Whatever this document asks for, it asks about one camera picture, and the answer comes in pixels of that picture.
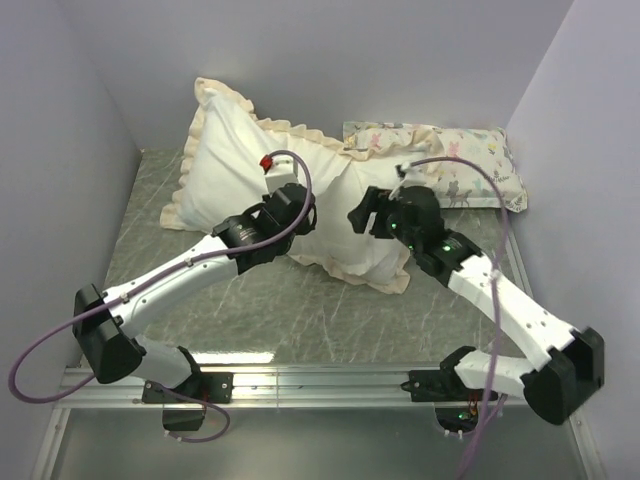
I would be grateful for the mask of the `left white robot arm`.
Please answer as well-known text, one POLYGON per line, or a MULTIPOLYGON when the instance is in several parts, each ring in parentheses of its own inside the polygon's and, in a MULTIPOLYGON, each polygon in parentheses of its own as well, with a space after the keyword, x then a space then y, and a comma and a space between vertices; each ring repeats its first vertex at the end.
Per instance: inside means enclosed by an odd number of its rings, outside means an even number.
POLYGON ((145 337, 163 313, 199 290, 285 255, 316 224, 314 195, 289 183, 215 226, 188 251, 128 283, 75 298, 73 334, 101 384, 134 376, 166 388, 179 402, 202 400, 210 382, 184 347, 145 337))

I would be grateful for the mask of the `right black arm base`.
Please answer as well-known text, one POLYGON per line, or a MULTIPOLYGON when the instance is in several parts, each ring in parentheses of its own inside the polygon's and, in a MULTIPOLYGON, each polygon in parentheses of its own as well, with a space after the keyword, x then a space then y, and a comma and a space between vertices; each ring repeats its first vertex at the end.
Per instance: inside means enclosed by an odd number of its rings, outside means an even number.
POLYGON ((452 373, 411 370, 400 384, 413 403, 432 403, 437 425, 445 435, 471 435, 478 425, 484 391, 469 389, 452 373))

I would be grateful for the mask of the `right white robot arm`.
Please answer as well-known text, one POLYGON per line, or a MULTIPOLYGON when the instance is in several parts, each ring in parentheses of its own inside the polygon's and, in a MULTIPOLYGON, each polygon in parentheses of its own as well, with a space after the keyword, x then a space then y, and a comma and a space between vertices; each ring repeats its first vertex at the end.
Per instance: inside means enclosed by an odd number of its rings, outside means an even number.
POLYGON ((403 389, 415 402, 462 401, 487 392, 521 398, 543 420, 564 423, 605 383, 605 342, 594 329, 578 330, 536 303, 501 273, 465 235, 448 229, 433 191, 370 187, 347 218, 355 233, 394 239, 422 272, 469 301, 522 357, 486 354, 463 346, 437 370, 412 370, 403 389))

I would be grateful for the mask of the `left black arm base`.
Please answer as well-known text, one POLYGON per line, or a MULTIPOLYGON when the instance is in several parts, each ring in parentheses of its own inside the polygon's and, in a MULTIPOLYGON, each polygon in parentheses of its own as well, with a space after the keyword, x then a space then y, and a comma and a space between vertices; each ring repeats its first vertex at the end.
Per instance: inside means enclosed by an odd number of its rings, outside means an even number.
POLYGON ((174 389, 147 380, 141 403, 162 407, 162 426, 168 436, 185 443, 205 443, 222 437, 229 430, 231 417, 222 405, 231 402, 233 387, 234 374, 231 372, 199 373, 174 389), (198 432, 211 412, 217 412, 223 418, 217 433, 202 438, 185 437, 185 434, 198 432))

